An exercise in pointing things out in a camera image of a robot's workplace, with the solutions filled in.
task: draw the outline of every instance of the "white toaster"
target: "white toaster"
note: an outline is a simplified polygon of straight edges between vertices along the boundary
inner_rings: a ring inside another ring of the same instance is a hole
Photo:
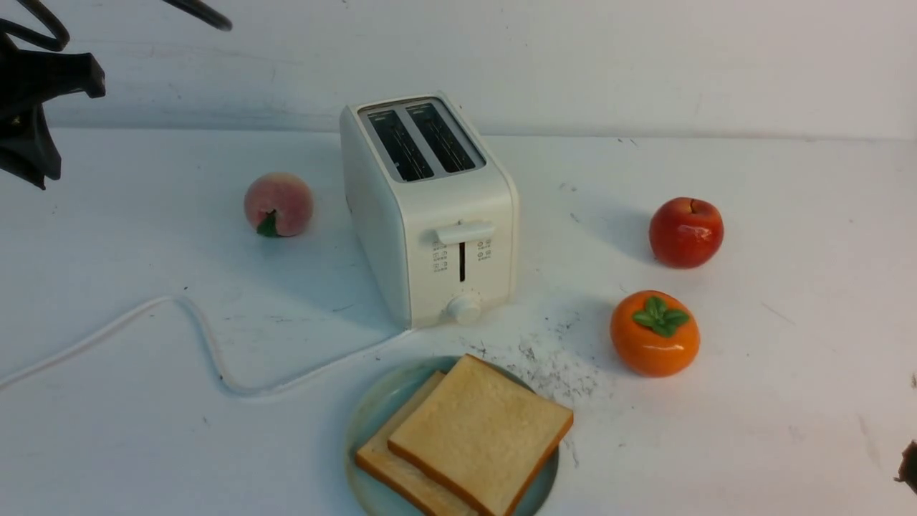
[[[347,106],[340,117],[353,224],[405,328],[468,324],[515,291],[513,178],[437,92]]]

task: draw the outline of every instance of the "toaster lever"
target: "toaster lever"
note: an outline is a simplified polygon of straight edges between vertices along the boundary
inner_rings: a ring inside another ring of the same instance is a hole
[[[493,236],[493,224],[490,222],[459,223],[436,230],[436,237],[446,245],[466,241],[487,240]]]

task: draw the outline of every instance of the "toaster knob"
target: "toaster knob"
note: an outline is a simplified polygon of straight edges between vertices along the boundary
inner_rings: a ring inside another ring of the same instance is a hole
[[[481,315],[481,305],[470,296],[458,296],[452,299],[446,310],[458,324],[471,324]]]

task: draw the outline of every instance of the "toast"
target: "toast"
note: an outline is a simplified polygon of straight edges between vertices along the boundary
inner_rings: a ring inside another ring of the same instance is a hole
[[[572,410],[466,354],[388,447],[481,514],[508,516],[572,424]]]
[[[357,451],[357,466],[411,502],[426,516],[477,516],[478,512],[427,478],[388,449],[389,436],[445,377],[436,371],[407,402]]]

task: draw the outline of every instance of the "plate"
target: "plate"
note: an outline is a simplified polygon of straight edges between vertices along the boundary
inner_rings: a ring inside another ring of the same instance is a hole
[[[437,356],[396,368],[370,388],[350,417],[345,435],[347,479],[359,505],[370,516],[423,516],[420,510],[401,495],[357,467],[354,455],[432,374],[436,371],[447,373],[459,358]],[[515,383],[535,392],[518,376],[498,365],[491,365]],[[514,516],[532,516],[541,509],[551,488],[554,487],[559,464],[560,451],[555,450],[529,485],[519,505],[516,506]]]

